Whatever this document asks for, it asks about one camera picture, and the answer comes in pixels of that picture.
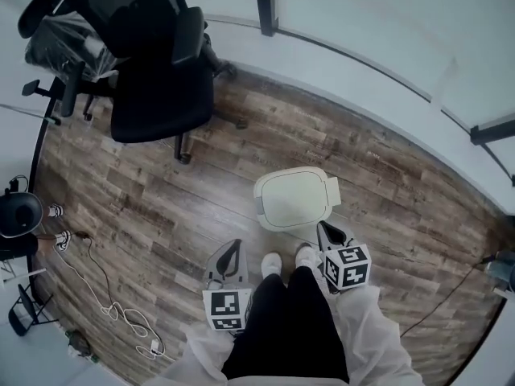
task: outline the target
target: shoe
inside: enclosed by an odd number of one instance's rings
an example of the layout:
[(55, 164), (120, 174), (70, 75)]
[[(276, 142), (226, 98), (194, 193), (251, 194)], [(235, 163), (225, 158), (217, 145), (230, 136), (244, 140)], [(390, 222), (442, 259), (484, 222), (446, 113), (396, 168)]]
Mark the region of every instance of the shoe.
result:
[(281, 276), (282, 260), (279, 253), (268, 253), (263, 257), (261, 262), (261, 273), (263, 279), (266, 279), (271, 274), (278, 274)]
[(52, 203), (48, 208), (48, 217), (61, 217), (64, 214), (64, 209), (59, 204)]
[(316, 251), (309, 243), (302, 243), (297, 249), (297, 256), (295, 256), (296, 267), (306, 266), (313, 271), (315, 270), (317, 260)]
[(68, 248), (68, 244), (72, 239), (72, 232), (69, 230), (63, 230), (61, 233), (56, 234), (56, 247), (64, 252)]

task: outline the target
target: white cloth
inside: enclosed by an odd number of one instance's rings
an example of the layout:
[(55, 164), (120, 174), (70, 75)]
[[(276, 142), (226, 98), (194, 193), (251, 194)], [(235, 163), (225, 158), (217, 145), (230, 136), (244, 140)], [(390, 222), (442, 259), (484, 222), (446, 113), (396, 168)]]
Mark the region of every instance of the white cloth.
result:
[[(341, 294), (336, 302), (350, 386), (423, 386), (422, 377), (411, 368), (411, 358), (401, 345), (398, 324), (383, 316), (378, 299), (377, 287), (362, 286)], [(186, 337), (183, 357), (143, 386), (347, 386), (338, 379), (307, 377), (227, 380), (220, 370), (233, 349), (232, 336), (197, 324), (188, 329)]]

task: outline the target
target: wooden floor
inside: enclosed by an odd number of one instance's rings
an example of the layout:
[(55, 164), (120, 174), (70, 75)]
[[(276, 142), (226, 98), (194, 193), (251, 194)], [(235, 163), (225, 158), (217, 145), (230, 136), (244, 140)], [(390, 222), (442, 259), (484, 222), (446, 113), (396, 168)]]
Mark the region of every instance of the wooden floor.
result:
[[(259, 226), (253, 185), (271, 171), (317, 166), (339, 178), (342, 204), (329, 221), (369, 246), (381, 308), (401, 330), (428, 314), (483, 255), (513, 238), (500, 212), (441, 162), (385, 127), (295, 88), (245, 73), (234, 82), (218, 80), (216, 107), (223, 117), (249, 119), (249, 128), (236, 130), (214, 117), (192, 133), (189, 166), (173, 159), (173, 138), (114, 142), (109, 101), (96, 104), (89, 123), (83, 105), (81, 99), (74, 117), (49, 127), (45, 137), (35, 192), (65, 208), (65, 217), (45, 229), (90, 233), (113, 299), (143, 311), (174, 358), (184, 347), (183, 329), (204, 320), (203, 267), (224, 242), (244, 241), (254, 283), (265, 253), (282, 254), (286, 275), (295, 248), (304, 239), (315, 243), (313, 231)], [(107, 305), (105, 277), (86, 243), (75, 238), (64, 257)], [(80, 328), (109, 369), (140, 384), (167, 366), (134, 350), (150, 340), (106, 318), (55, 253), (38, 254), (38, 263), (49, 270), (39, 287), (55, 295), (56, 317)], [(494, 284), (474, 270), (402, 339), (427, 385), (445, 384), (484, 333), (500, 303)]]

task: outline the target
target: black pants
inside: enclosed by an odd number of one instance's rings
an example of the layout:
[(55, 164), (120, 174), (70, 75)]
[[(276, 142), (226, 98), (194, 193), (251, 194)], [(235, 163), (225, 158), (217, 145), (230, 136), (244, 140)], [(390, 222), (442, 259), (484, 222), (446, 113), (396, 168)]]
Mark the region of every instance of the black pants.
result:
[(348, 383), (344, 347), (313, 272), (297, 268), (286, 288), (269, 275), (257, 288), (245, 331), (222, 372), (242, 376), (342, 379)]
[(38, 251), (38, 239), (32, 233), (6, 239), (0, 236), (0, 261), (32, 256)]

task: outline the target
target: chair seat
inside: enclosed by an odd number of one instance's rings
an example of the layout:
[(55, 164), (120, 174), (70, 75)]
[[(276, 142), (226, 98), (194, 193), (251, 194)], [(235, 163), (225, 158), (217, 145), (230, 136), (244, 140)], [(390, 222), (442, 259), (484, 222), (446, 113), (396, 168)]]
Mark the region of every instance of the chair seat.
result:
[(176, 69), (168, 56), (127, 60), (119, 69), (111, 135), (153, 142), (207, 123), (213, 113), (212, 70), (202, 60)]

